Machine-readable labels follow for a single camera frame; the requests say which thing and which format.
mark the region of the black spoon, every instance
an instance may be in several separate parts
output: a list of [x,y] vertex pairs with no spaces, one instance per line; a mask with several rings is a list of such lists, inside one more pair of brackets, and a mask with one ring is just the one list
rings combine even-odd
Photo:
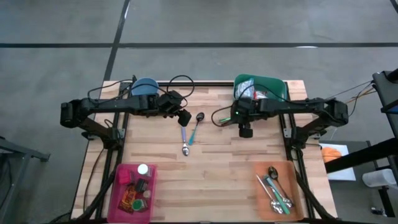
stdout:
[[197,115],[197,125],[195,126],[195,129],[192,132],[191,138],[189,139],[188,145],[192,145],[193,144],[193,139],[195,138],[195,132],[197,131],[197,127],[200,121],[203,121],[203,119],[205,119],[205,114],[204,112],[200,112]]
[[281,184],[280,184],[279,181],[278,181],[278,176],[279,176],[279,175],[278,175],[278,171],[275,169],[275,167],[273,167],[273,166],[268,167],[268,175],[269,175],[269,177],[270,177],[272,180],[275,180],[275,181],[278,183],[278,185],[279,185],[280,189],[282,190],[282,192],[284,193],[285,197],[291,201],[291,199],[289,198],[289,196],[287,196],[287,194],[286,194],[284,188],[281,186]]

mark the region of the white cap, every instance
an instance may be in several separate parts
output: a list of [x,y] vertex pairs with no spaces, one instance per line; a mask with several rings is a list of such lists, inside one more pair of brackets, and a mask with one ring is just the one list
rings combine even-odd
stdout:
[[138,166],[138,173],[141,175],[146,175],[148,173],[148,166],[147,164],[141,164]]

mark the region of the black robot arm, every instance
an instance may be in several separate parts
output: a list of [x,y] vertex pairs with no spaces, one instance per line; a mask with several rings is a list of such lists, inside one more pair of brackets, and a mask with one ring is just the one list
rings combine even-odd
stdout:
[[250,122],[268,119],[280,114],[313,113],[317,119],[304,127],[296,127],[290,132],[293,146],[305,148],[305,142],[313,134],[323,135],[329,126],[343,126],[348,123],[348,107],[345,103],[335,99],[278,101],[273,99],[252,100],[241,98],[231,107],[231,119],[228,124],[239,124],[239,136],[251,138],[253,131]]
[[101,138],[105,149],[117,147],[120,144],[119,132],[116,128],[106,128],[88,116],[93,113],[130,113],[138,116],[163,116],[164,118],[178,116],[178,123],[186,126],[192,117],[182,108],[183,97],[176,91],[170,91],[159,96],[139,95],[127,99],[93,100],[84,98],[61,104],[62,126],[79,127],[86,133]]

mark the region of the blue-handled spoon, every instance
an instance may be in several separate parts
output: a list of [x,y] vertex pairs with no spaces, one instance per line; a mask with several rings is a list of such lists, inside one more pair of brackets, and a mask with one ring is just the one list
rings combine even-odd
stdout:
[[204,112],[198,113],[198,115],[197,115],[197,125],[195,126],[195,129],[192,132],[192,135],[191,135],[191,138],[189,139],[188,145],[191,146],[193,144],[193,140],[195,138],[195,133],[197,131],[198,124],[199,124],[200,121],[203,121],[203,119],[205,119]]

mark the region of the blue bowl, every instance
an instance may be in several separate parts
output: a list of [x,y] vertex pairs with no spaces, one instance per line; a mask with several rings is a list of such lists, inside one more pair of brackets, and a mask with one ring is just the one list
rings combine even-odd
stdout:
[[131,94],[137,96],[137,95],[149,95],[149,94],[157,93],[157,90],[158,90],[157,88],[159,87],[159,85],[157,84],[156,80],[154,80],[153,78],[140,78],[132,85],[132,87],[134,88],[135,86],[138,86],[140,84],[150,84],[150,85],[154,85],[154,86],[150,86],[150,85],[139,86],[139,87],[131,90]]

